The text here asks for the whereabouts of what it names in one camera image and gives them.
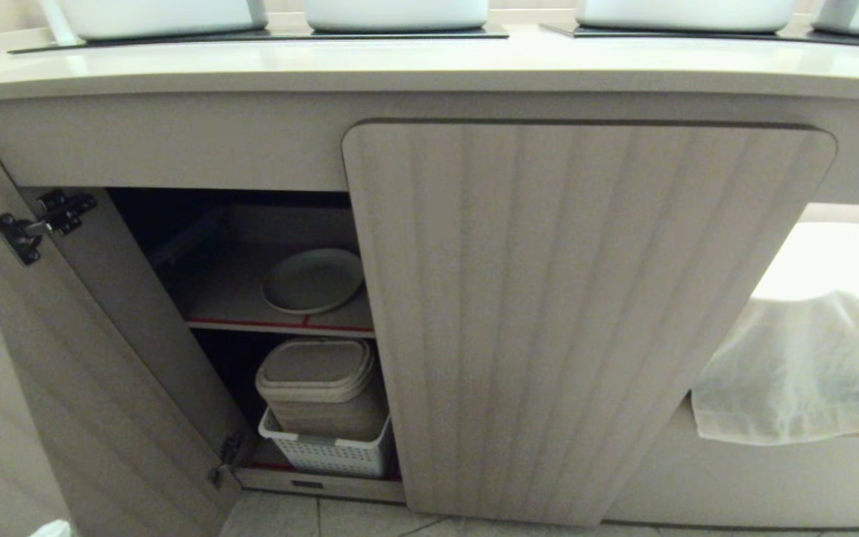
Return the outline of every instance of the plate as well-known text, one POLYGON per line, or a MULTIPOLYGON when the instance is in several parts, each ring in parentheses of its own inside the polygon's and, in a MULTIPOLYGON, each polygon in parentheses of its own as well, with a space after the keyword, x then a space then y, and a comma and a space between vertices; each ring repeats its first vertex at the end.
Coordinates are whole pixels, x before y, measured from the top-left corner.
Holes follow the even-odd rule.
POLYGON ((312 249, 277 263, 263 279, 263 299, 295 315, 343 306, 364 283, 358 256, 337 248, 312 249))

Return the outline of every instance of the white countertop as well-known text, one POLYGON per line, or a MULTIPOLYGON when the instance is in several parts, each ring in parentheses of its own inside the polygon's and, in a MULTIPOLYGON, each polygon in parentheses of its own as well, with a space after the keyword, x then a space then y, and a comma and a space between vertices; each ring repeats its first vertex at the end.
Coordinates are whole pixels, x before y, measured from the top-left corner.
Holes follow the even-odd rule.
POLYGON ((122 92, 723 92, 859 99, 859 47, 590 38, 536 24, 508 40, 272 41, 46 51, 0 34, 0 99, 122 92))

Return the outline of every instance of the storage basket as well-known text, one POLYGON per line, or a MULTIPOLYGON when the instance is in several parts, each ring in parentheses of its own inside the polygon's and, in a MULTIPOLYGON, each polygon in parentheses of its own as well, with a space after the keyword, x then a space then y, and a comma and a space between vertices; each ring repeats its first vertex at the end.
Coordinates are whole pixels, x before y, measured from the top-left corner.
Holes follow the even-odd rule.
POLYGON ((260 419, 258 431, 263 438, 272 439, 296 469, 313 474, 382 478, 393 453, 393 427, 389 417, 383 431, 372 442, 283 433, 269 408, 260 419))

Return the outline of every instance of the bathroom vanity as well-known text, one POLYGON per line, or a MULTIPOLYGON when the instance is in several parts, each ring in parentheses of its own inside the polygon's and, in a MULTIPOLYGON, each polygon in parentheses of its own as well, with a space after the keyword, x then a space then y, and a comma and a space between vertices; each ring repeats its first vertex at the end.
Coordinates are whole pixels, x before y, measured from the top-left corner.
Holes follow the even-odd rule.
POLYGON ((0 236, 0 495, 21 515, 1 533, 48 514, 215 535, 242 487, 580 526, 859 526, 839 467, 833 497, 788 513, 638 492, 654 456, 679 462, 659 434, 805 205, 859 204, 859 48, 507 28, 15 57, 47 38, 0 35, 0 235, 55 189, 95 204, 34 258, 0 236), (184 305, 107 189, 213 191, 260 251, 346 242, 365 295, 320 319, 184 305), (399 475, 255 465, 192 329, 374 339, 399 475))

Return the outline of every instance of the metal hinge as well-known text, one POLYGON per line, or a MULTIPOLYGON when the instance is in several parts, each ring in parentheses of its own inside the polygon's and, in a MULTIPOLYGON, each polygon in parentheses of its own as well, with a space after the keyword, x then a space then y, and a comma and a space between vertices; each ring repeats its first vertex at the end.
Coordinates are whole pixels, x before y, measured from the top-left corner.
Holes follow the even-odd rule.
POLYGON ((241 448, 245 444, 245 438, 245 432, 238 430, 224 439, 221 445, 221 464, 207 472, 207 480, 215 489, 220 489, 221 485, 224 485, 224 474, 234 470, 238 455, 241 454, 241 448))
POLYGON ((22 265, 28 266, 42 257, 38 245, 42 236, 50 233, 68 235, 81 227, 81 215, 98 206, 95 196, 78 194, 68 197, 61 190, 52 190, 38 204, 45 214, 37 222, 16 220, 10 213, 0 214, 0 237, 9 245, 22 265))

